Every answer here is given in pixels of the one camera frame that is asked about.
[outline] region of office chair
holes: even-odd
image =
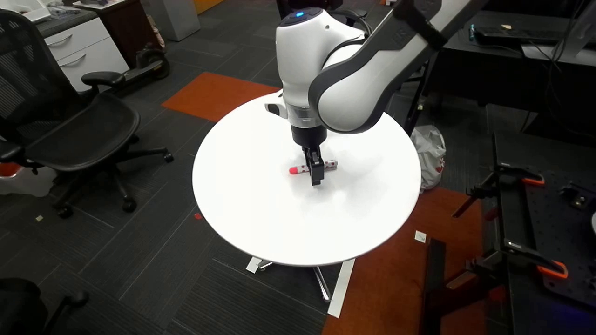
[[[145,155],[173,156],[167,149],[128,151],[140,115],[99,86],[117,86],[115,73],[85,75],[89,89],[78,95],[56,63],[39,30],[28,19],[0,9],[0,162],[52,168],[65,192],[54,209],[72,214],[71,199],[95,173],[106,171],[123,196],[123,210],[136,201],[117,164]]]
[[[296,9],[322,8],[331,17],[346,22],[348,26],[359,24],[367,32],[367,35],[370,35],[370,28],[365,21],[367,11],[363,11],[363,9],[344,11],[344,9],[341,9],[343,0],[275,0],[275,2],[277,2],[277,11],[279,11],[281,19],[285,19],[289,13],[292,13]]]
[[[82,307],[87,294],[65,296],[56,313],[48,318],[48,309],[39,298],[39,287],[20,277],[0,279],[0,333],[2,335],[50,335],[58,318],[69,307]]]

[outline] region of orange carpet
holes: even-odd
[[[279,88],[221,76],[216,73],[201,73],[162,106],[201,119],[220,121],[236,106],[274,91],[279,91]]]
[[[482,253],[480,207],[462,218],[452,212],[465,194],[434,190],[423,194],[406,225],[383,246],[356,259],[341,318],[328,316],[324,335],[417,335],[423,309],[426,244],[415,242],[423,231],[447,246],[445,276]],[[475,303],[443,318],[441,333],[486,333],[484,305]]]

